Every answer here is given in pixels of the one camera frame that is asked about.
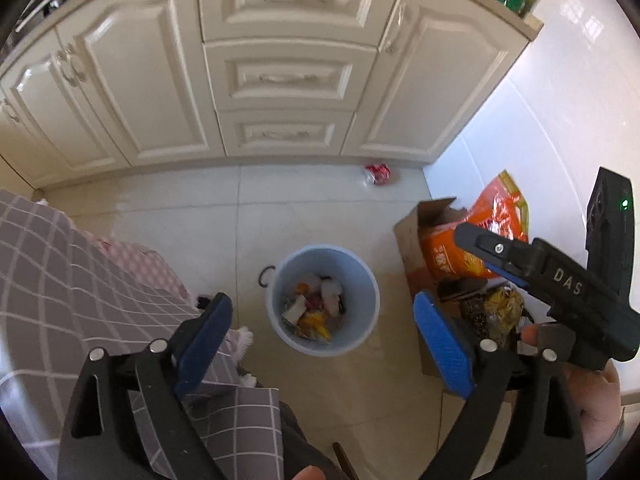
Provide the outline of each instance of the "trash bin handle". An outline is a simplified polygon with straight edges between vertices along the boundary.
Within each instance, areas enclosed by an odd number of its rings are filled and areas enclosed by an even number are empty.
[[[267,265],[263,270],[260,271],[260,275],[258,276],[258,285],[260,285],[262,288],[267,288],[269,286],[269,283],[265,283],[262,280],[262,278],[264,277],[264,273],[267,272],[267,270],[276,270],[276,266]]]

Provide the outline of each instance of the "metal screw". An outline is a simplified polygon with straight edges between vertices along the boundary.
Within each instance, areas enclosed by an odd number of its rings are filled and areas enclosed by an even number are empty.
[[[151,342],[151,344],[149,345],[149,349],[151,350],[151,353],[159,354],[161,352],[164,352],[167,346],[168,344],[166,342],[166,339],[156,339],[155,341]]]
[[[485,352],[495,352],[498,349],[498,343],[493,339],[482,339],[480,348]]]
[[[556,359],[558,359],[558,354],[556,354],[556,352],[551,348],[545,348],[542,351],[542,357],[545,359],[545,361],[549,361],[550,363],[552,363],[556,361]]]
[[[104,357],[104,348],[94,348],[89,352],[89,359],[91,361],[99,361]]]

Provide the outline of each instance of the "garbage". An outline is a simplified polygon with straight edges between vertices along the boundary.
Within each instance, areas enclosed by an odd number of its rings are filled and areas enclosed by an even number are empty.
[[[391,170],[386,164],[369,164],[364,167],[365,184],[383,186],[391,177]]]
[[[501,348],[511,344],[510,335],[523,316],[524,298],[514,286],[502,285],[461,300],[460,316],[480,339],[493,339]]]
[[[342,284],[329,276],[307,273],[288,287],[282,319],[298,337],[328,344],[345,313]]]

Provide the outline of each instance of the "human hand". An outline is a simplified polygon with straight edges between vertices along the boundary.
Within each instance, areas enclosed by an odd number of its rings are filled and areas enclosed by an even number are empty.
[[[538,325],[527,326],[521,336],[526,344],[537,346]],[[578,408],[584,448],[589,454],[605,444],[620,423],[622,400],[618,371],[611,360],[601,372],[569,363],[564,363],[562,368]]]
[[[319,467],[308,465],[295,475],[293,480],[326,480],[326,477]]]

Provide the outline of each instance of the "blue gripper pad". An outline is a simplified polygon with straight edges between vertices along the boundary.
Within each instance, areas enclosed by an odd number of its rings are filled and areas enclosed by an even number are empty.
[[[484,262],[484,266],[487,269],[492,270],[496,274],[500,274],[503,278],[506,278],[511,283],[514,283],[515,285],[519,286],[520,288],[524,288],[524,289],[527,288],[527,282],[525,282],[522,278],[518,278],[518,277],[514,276],[513,274],[511,274],[510,272],[507,272],[506,270],[501,269],[500,267],[492,266],[492,264],[488,264],[487,262]]]
[[[414,319],[447,388],[466,399],[474,390],[473,361],[452,320],[425,290],[414,299]]]
[[[218,294],[212,303],[215,303],[215,306],[211,307],[211,312],[205,311],[202,314],[206,316],[202,326],[189,345],[182,350],[180,359],[176,363],[178,380],[174,386],[174,394],[178,399],[193,392],[202,382],[218,348],[224,341],[226,332],[231,327],[233,313],[231,299],[225,294]]]

